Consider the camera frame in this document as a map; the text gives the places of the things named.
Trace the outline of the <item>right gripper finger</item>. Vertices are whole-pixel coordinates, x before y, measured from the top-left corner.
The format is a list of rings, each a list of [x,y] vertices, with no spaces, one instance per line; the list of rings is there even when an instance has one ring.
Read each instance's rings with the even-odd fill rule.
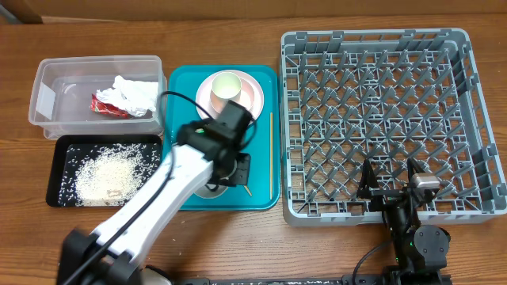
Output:
[[[373,196],[378,195],[378,191],[379,184],[372,168],[372,164],[368,159],[365,159],[362,166],[362,174],[359,188],[356,192],[356,197],[361,199],[371,199]]]
[[[407,171],[409,186],[421,186],[424,184],[425,171],[414,158],[407,159]]]

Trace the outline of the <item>wooden chopstick diagonal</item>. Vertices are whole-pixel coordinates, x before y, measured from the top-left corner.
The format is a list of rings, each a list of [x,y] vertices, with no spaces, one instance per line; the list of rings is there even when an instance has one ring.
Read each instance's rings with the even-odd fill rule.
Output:
[[[248,195],[249,195],[250,197],[252,197],[252,196],[253,196],[253,194],[252,194],[252,192],[250,191],[250,189],[248,188],[248,186],[244,185],[243,187],[244,187],[244,189],[246,190],[246,192],[248,193]]]

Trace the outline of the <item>white bowl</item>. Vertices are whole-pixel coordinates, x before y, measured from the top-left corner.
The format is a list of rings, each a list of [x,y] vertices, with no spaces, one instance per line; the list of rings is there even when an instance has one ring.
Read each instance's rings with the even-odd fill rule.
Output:
[[[194,194],[201,199],[215,199],[221,196],[226,190],[227,186],[219,185],[219,184],[206,184],[200,188],[198,188]]]

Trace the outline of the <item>white napkin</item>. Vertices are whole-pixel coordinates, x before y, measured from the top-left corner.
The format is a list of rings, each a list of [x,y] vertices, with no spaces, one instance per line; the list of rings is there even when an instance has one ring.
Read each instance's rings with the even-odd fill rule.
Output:
[[[97,90],[95,97],[104,104],[118,108],[130,116],[142,117],[157,109],[159,84],[135,81],[117,75],[112,87]]]

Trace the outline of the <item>pile of rice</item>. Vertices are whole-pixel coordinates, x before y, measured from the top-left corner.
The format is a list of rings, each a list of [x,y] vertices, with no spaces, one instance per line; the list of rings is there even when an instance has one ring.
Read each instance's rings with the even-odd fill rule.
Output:
[[[115,207],[128,202],[161,162],[157,143],[71,144],[56,183],[60,207]]]

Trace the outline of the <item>red sauce packet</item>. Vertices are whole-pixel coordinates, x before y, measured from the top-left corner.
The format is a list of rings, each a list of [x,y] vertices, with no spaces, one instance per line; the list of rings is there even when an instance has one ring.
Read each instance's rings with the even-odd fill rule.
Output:
[[[112,104],[106,104],[102,101],[99,101],[95,94],[92,95],[90,110],[102,115],[117,116],[125,119],[131,117],[131,115],[128,112],[121,110]]]

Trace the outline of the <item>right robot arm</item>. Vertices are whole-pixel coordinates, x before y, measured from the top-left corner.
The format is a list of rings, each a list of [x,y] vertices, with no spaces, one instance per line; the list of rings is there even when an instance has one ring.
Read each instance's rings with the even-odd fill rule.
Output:
[[[380,275],[365,279],[366,284],[450,284],[451,277],[440,270],[447,266],[451,236],[448,231],[423,225],[417,209],[436,198],[440,180],[426,172],[412,158],[406,161],[408,184],[398,190],[379,186],[371,162],[364,160],[362,177],[356,196],[369,200],[368,210],[382,214],[391,239],[371,249],[356,264],[351,281],[360,283],[360,266],[375,252],[393,245],[396,265],[386,266]]]

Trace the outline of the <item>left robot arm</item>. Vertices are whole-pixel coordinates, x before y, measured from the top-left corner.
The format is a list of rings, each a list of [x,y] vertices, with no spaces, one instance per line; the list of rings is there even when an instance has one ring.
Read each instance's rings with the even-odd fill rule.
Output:
[[[91,234],[71,231],[63,242],[59,284],[168,284],[144,262],[152,245],[198,189],[224,179],[246,147],[251,120],[206,119],[181,126],[177,142],[138,194]]]

